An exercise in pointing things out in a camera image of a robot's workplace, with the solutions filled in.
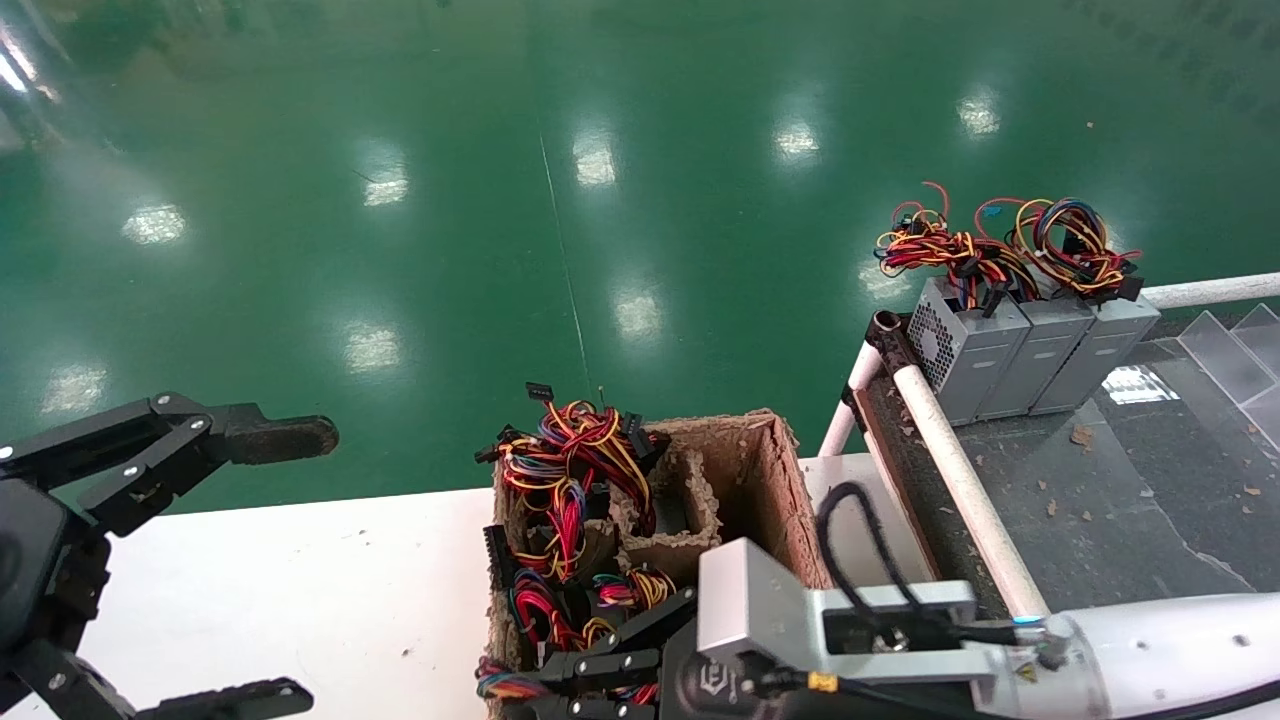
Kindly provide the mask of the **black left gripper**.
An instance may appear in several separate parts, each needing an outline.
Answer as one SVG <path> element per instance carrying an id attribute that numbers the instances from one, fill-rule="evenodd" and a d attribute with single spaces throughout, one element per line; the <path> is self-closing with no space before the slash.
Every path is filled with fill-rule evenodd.
<path id="1" fill-rule="evenodd" d="M 164 700 L 138 710 L 76 656 L 97 619 L 111 546 L 227 464 L 329 455 L 323 415 L 266 418 L 257 404 L 206 406 L 178 393 L 137 400 L 3 446 L 3 679 L 35 692 L 59 719 L 279 719 L 315 698 L 283 676 Z M 79 495 L 86 521 L 45 493 L 99 477 Z"/>

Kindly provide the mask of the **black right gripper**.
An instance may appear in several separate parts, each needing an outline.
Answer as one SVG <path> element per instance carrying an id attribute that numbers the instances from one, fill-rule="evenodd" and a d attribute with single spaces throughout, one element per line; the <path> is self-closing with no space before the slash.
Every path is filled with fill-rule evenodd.
<path id="1" fill-rule="evenodd" d="M 696 609 L 696 589 L 676 591 L 675 596 L 628 619 L 588 650 L 552 653 L 538 670 L 538 682 L 541 685 L 554 693 L 567 694 L 571 691 L 608 691 L 652 684 L 657 682 L 660 669 L 658 708 L 608 698 L 547 694 L 507 705 L 500 711 L 500 717 L 561 720 L 938 717 L 937 714 L 927 714 L 919 708 L 847 694 L 795 691 L 760 698 L 748 693 L 742 689 L 744 678 L 739 667 L 718 664 L 696 651 L 696 630 L 685 628 L 694 620 Z M 989 671 L 983 676 L 964 678 L 961 682 L 888 684 L 881 685 L 879 691 L 951 711 L 969 712 L 977 710 L 979 705 L 991 703 L 995 693 L 1009 693 L 1011 673 L 1007 664 L 997 664 L 989 659 L 988 665 Z"/>

